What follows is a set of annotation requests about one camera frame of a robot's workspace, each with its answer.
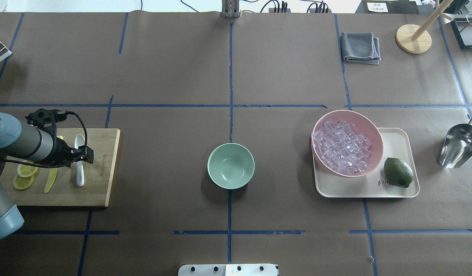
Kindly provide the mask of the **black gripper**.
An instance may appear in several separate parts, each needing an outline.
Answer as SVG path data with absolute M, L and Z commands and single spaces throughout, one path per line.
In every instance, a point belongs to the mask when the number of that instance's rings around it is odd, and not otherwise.
M 75 116 L 84 130 L 85 142 L 78 148 L 68 146 L 64 140 L 57 137 L 56 124 L 65 121 L 68 115 Z M 31 155 L 26 156 L 26 160 L 39 166 L 71 166 L 77 161 L 89 164 L 94 162 L 94 150 L 87 146 L 87 129 L 76 112 L 40 108 L 27 115 L 26 120 L 29 125 L 36 127 L 38 132 L 36 148 Z

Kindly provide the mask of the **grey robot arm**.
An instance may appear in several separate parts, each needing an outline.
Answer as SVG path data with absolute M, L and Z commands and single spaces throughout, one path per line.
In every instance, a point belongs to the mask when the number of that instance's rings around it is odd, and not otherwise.
M 66 120 L 72 111 L 40 108 L 26 116 L 26 122 L 0 112 L 0 165 L 10 162 L 30 162 L 38 168 L 70 167 L 77 161 L 92 164 L 94 151 L 87 145 L 70 147 L 57 137 L 58 122 Z M 17 231 L 24 219 L 0 183 L 0 240 Z

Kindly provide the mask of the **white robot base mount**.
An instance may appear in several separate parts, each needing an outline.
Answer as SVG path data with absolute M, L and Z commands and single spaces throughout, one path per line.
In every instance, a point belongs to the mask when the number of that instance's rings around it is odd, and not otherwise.
M 256 264 L 186 264 L 180 266 L 178 276 L 278 276 L 277 265 Z

